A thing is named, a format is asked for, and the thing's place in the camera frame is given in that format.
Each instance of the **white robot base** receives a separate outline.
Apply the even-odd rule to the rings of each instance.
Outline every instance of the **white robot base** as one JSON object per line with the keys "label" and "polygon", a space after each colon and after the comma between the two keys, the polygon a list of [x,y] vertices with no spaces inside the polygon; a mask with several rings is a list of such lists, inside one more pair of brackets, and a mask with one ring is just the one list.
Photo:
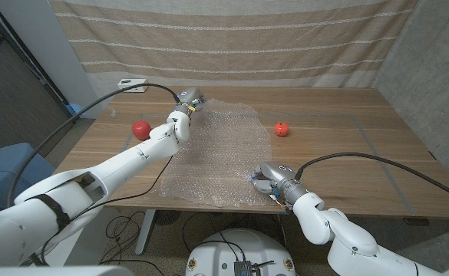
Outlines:
{"label": "white robot base", "polygon": [[[226,242],[238,245],[243,253]],[[290,253],[276,240],[255,230],[232,228],[211,235],[196,246],[188,258],[185,275],[251,276],[252,271],[255,275],[295,276]]]}

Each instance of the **blue chair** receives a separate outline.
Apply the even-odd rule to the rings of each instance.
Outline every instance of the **blue chair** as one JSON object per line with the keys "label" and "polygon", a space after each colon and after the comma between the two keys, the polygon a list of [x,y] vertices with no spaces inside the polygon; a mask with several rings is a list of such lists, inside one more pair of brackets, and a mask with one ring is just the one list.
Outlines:
{"label": "blue chair", "polygon": [[[30,144],[19,143],[0,148],[0,208],[7,207],[9,187],[15,174],[28,155],[33,152]],[[21,175],[15,197],[33,184],[51,176],[55,168],[40,155],[36,155]]]}

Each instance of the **table leg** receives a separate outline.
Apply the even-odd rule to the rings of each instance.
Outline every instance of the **table leg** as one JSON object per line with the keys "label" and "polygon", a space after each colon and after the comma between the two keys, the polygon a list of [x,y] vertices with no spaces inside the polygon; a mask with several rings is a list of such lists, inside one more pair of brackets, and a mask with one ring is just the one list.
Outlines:
{"label": "table leg", "polygon": [[148,209],[144,215],[144,220],[140,226],[139,237],[135,245],[135,254],[142,255],[146,251],[147,243],[149,242],[150,232],[154,226],[154,218],[156,217],[156,210]]}

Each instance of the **bubble wrap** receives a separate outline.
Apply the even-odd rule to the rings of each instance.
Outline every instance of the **bubble wrap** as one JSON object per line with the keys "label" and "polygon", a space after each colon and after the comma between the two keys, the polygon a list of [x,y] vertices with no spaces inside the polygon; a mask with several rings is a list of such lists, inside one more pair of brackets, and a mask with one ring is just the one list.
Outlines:
{"label": "bubble wrap", "polygon": [[162,175],[162,196],[219,207],[270,204],[248,180],[272,161],[270,136],[251,106],[208,100],[192,114],[190,136]]}

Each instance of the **table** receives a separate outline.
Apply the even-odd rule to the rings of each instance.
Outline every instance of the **table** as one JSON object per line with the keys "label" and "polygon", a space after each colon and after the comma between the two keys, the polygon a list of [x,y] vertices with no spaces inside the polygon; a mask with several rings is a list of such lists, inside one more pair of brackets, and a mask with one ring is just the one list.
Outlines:
{"label": "table", "polygon": [[[176,93],[186,87],[171,87]],[[208,99],[250,105],[272,138],[272,157],[295,171],[316,157],[331,153],[375,154],[403,163],[449,187],[449,175],[395,110],[374,89],[299,87],[200,87]],[[148,87],[143,94],[118,94],[94,121],[56,172],[94,166],[139,143],[131,125],[144,119],[155,127],[165,123],[173,98]],[[283,121],[289,135],[278,137],[274,126]],[[167,159],[148,166],[113,198],[149,189]],[[449,194],[405,172],[371,159],[339,157],[310,166],[301,182],[318,194],[325,207],[347,215],[449,219]],[[184,199],[145,196],[111,203],[145,209],[211,212],[283,211],[277,205],[218,208]]]}

